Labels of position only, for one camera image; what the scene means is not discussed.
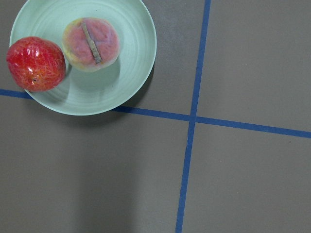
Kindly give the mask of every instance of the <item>tabletop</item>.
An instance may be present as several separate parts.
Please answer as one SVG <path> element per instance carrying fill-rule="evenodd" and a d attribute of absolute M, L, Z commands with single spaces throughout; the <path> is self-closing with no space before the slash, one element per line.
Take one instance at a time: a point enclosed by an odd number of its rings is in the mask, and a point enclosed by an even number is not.
<path fill-rule="evenodd" d="M 14 83 L 2 1 L 0 232 L 310 232 L 311 1 L 143 2 L 146 83 L 70 116 Z"/>

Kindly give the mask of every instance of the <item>toy apple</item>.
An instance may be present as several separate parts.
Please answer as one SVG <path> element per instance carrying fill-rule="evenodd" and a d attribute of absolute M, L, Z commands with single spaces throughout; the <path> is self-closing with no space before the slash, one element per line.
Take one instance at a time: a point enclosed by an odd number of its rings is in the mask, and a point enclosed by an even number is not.
<path fill-rule="evenodd" d="M 28 91 L 50 90 L 66 75 L 65 58 L 59 46 L 36 36 L 15 42 L 6 61 L 17 85 Z"/>
<path fill-rule="evenodd" d="M 62 44 L 69 63 L 85 72 L 94 72 L 113 64 L 120 52 L 116 30 L 102 18 L 74 20 L 65 28 Z"/>

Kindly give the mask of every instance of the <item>horizontal blue line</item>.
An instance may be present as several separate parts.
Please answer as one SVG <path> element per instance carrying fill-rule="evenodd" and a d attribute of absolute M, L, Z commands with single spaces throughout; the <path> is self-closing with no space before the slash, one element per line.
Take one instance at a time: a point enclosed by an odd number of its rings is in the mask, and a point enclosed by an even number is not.
<path fill-rule="evenodd" d="M 30 99 L 30 100 L 33 99 L 30 95 L 28 95 L 27 92 L 24 92 L 24 91 L 11 91 L 11 90 L 0 89 L 0 95 L 23 98 L 23 99 Z"/>
<path fill-rule="evenodd" d="M 218 125 L 218 126 L 225 126 L 225 127 L 231 127 L 231 128 L 260 131 L 260 132 L 266 132 L 266 133 L 276 133 L 276 134 L 282 134 L 282 135 L 311 138 L 311 132 L 308 132 L 308 131 L 291 130 L 291 129 L 266 126 L 266 125 L 256 125 L 256 124 L 250 124 L 250 123 L 242 123 L 242 122 L 230 121 L 230 120 L 220 120 L 220 119 L 213 119 L 213 118 L 200 117 L 200 116 L 197 116 L 196 122 L 202 123 L 202 124 L 208 124 L 208 125 Z"/>
<path fill-rule="evenodd" d="M 27 94 L 27 92 L 22 92 L 22 91 L 11 91 L 11 90 L 0 89 L 0 95 L 23 98 L 23 99 L 30 99 L 30 100 L 33 99 L 30 95 Z M 142 108 L 119 106 L 113 109 L 112 111 L 132 113 L 132 114 L 151 116 L 151 117 L 167 118 L 167 119 L 173 119 L 173 120 L 190 121 L 189 115 L 142 109 Z M 197 116 L 195 121 L 196 123 L 202 123 L 202 124 L 208 124 L 208 125 L 218 125 L 218 126 L 225 126 L 225 127 L 231 127 L 231 128 L 260 131 L 260 132 L 266 132 L 266 133 L 276 133 L 276 134 L 283 134 L 283 135 L 289 135 L 289 136 L 311 138 L 311 132 L 308 132 L 308 131 L 291 130 L 291 129 L 272 127 L 272 126 L 242 123 L 242 122 L 230 121 L 230 120 L 213 119 L 213 118 L 202 117 L 202 116 Z"/>

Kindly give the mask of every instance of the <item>light green plate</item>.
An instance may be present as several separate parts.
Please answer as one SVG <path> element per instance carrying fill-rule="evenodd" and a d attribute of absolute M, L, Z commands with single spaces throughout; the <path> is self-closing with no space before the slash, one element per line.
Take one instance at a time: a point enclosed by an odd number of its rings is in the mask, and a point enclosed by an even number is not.
<path fill-rule="evenodd" d="M 156 57 L 155 26 L 141 0 L 28 0 L 14 22 L 10 45 L 33 35 L 61 47 L 65 27 L 81 17 L 107 19 L 118 32 L 121 51 L 107 68 L 94 73 L 71 68 L 56 88 L 28 92 L 47 108 L 69 115 L 98 114 L 123 104 L 144 84 Z"/>

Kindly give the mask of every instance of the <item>vertical blue line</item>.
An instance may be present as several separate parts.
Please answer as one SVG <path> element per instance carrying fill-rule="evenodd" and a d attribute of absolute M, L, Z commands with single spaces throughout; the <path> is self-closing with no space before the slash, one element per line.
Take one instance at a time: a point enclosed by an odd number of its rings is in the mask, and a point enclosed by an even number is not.
<path fill-rule="evenodd" d="M 181 178 L 179 205 L 178 205 L 176 228 L 175 228 L 176 233 L 182 233 L 182 228 L 183 228 L 193 137 L 194 137 L 195 122 L 196 122 L 196 116 L 197 116 L 197 110 L 198 110 L 202 69 L 203 69 L 205 46 L 206 46 L 206 39 L 207 39 L 207 28 L 208 28 L 210 4 L 211 4 L 211 0 L 205 1 L 199 54 L 198 54 L 198 60 L 197 60 L 197 65 L 196 65 L 190 120 L 189 120 L 189 127 L 188 127 L 187 147 L 185 151 L 183 174 Z"/>

